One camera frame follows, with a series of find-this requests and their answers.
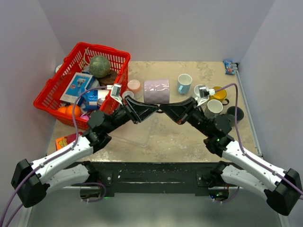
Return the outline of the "blue white round mug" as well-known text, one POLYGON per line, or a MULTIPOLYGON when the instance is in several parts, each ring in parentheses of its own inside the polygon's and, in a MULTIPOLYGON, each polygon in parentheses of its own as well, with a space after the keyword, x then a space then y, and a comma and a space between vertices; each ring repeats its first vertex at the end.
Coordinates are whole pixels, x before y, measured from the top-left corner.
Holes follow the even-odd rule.
POLYGON ((197 85, 194 87, 195 98, 209 98, 209 89, 206 85, 197 85))

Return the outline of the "dark grey mug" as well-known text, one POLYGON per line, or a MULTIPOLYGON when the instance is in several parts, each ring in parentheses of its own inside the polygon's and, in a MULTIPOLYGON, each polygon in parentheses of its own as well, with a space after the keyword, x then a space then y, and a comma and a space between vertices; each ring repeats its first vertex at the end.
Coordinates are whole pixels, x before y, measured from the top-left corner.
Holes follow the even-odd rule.
POLYGON ((231 106, 227 109, 226 115, 230 125, 234 127, 236 123, 239 123, 244 118, 244 111, 239 107, 231 106))

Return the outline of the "lilac grey mug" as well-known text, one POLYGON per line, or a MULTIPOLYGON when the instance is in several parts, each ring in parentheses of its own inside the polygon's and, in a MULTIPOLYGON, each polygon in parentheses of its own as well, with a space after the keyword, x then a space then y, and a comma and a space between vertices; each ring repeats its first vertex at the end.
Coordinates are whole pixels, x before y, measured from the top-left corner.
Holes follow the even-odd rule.
POLYGON ((145 104, 169 104, 169 80, 146 80, 143 84, 143 100, 145 104))

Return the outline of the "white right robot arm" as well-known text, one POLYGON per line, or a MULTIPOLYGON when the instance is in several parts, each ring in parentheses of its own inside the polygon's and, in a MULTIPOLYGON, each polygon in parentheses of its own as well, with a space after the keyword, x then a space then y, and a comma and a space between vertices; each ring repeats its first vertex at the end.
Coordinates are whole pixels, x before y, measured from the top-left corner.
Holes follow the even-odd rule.
POLYGON ((284 170, 245 149, 240 140, 229 135, 228 117, 219 114, 208 118, 194 98, 173 104, 162 104, 163 111, 175 123, 189 123, 206 136, 204 144, 212 153, 232 161, 264 186, 267 204, 277 213, 288 216, 302 195, 300 175, 293 169, 284 170))

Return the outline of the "light blue square mug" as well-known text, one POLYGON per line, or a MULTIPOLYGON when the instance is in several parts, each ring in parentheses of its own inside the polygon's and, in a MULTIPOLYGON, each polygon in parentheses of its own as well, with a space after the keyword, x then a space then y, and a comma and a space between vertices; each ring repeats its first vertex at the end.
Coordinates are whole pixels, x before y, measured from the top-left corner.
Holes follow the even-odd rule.
POLYGON ((192 77, 188 74, 181 74, 178 76, 178 93, 181 95, 185 95, 189 92, 191 84, 192 84, 192 77))

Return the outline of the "dark teal mug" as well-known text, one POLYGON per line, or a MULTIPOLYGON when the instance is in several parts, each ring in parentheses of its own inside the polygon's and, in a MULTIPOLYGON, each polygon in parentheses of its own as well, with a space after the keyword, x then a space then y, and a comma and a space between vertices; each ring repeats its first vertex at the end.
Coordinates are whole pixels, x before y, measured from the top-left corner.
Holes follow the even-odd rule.
POLYGON ((223 104, 218 100, 210 100, 207 102, 204 114, 207 118, 219 115, 223 111, 223 104))

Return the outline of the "light grey mug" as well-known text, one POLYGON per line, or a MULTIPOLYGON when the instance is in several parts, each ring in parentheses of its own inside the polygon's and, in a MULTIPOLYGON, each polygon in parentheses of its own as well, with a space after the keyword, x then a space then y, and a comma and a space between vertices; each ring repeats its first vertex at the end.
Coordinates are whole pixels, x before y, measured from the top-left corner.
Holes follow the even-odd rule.
POLYGON ((122 98, 125 99, 126 97, 131 97, 132 99, 134 99, 134 93, 132 91, 125 91, 123 94, 122 94, 122 98))

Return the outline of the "yellow mug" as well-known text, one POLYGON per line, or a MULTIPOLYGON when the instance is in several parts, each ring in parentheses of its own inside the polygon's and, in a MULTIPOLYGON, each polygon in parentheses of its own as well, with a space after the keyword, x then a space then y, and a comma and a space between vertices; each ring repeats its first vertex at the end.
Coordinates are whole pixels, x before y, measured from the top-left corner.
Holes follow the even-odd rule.
POLYGON ((230 101, 227 99, 226 90, 221 87, 213 87, 213 89, 215 90, 215 94, 210 96, 209 100, 218 100, 223 104, 223 106, 228 105, 230 101))

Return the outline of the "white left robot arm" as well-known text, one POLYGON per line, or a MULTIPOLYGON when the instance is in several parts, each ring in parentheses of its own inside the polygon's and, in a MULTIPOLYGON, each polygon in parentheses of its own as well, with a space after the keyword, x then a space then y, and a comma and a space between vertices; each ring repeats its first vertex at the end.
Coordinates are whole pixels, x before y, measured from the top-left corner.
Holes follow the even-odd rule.
POLYGON ((109 134, 128 121, 143 122, 159 110, 158 105, 148 105, 127 96, 111 114, 93 111, 87 122, 88 129, 69 145, 40 160, 26 159, 16 165, 11 185, 26 208, 38 204, 48 190, 46 181, 73 162, 103 149, 110 141, 109 134))

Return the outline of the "pink mug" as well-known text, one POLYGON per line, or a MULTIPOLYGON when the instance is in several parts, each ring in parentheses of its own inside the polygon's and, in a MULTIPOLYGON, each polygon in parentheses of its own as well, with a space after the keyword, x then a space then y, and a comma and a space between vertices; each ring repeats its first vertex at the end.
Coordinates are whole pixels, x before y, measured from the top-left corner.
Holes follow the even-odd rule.
POLYGON ((132 91, 135 99, 141 98, 143 95, 143 88, 140 81, 132 79, 127 83, 128 90, 132 91))

